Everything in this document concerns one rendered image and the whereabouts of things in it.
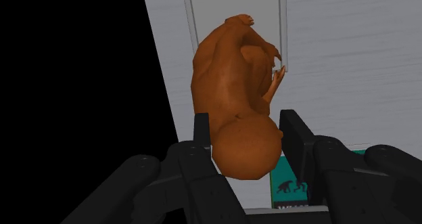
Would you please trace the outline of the brown ape figure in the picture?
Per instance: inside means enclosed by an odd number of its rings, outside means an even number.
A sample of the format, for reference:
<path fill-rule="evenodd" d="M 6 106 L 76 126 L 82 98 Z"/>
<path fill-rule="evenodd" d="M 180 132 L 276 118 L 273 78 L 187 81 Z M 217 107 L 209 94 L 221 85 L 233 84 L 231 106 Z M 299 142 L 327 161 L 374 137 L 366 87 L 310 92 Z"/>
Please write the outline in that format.
<path fill-rule="evenodd" d="M 278 162 L 283 132 L 270 104 L 285 76 L 278 49 L 253 28 L 248 14 L 227 18 L 198 46 L 191 96 L 195 113 L 209 116 L 212 159 L 220 173 L 259 180 Z"/>

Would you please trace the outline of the teal book with ape silhouettes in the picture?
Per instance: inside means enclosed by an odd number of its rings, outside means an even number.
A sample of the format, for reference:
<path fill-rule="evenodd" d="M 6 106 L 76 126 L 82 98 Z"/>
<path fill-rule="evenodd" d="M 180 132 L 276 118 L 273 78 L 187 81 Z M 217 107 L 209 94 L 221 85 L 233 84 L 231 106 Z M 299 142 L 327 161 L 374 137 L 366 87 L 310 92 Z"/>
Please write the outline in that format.
<path fill-rule="evenodd" d="M 282 155 L 270 172 L 271 207 L 284 209 L 308 206 L 307 184 L 298 181 L 287 158 Z"/>

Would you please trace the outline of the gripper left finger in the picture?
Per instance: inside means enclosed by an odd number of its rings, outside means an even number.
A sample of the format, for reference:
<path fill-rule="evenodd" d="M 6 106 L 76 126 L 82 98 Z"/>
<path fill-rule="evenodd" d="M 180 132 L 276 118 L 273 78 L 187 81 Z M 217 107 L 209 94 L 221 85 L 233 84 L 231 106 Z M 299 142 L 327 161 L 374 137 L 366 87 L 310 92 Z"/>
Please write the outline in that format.
<path fill-rule="evenodd" d="M 178 209 L 187 224 L 250 224 L 210 151 L 208 114 L 199 113 L 191 141 L 171 145 L 163 161 L 130 157 L 61 224 L 162 224 Z"/>

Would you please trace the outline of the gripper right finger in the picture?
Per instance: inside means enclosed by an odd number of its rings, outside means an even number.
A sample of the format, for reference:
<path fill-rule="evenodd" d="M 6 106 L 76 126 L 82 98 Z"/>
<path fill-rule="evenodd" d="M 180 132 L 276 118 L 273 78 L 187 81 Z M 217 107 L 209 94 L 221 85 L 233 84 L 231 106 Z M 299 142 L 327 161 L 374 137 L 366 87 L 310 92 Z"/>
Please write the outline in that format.
<path fill-rule="evenodd" d="M 279 128 L 309 205 L 325 204 L 331 224 L 422 224 L 422 160 L 384 144 L 357 154 L 315 135 L 294 110 L 280 112 Z"/>

